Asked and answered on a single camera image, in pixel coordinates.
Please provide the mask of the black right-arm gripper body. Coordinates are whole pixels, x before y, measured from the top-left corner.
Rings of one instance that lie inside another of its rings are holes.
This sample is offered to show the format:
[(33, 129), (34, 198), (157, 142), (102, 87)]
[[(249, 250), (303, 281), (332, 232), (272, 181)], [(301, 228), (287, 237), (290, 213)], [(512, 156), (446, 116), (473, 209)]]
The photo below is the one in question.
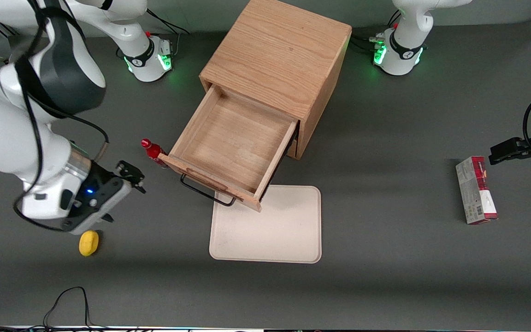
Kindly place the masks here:
[(86, 179), (78, 189), (78, 207), (101, 207), (114, 197), (124, 186), (124, 181), (93, 162)]

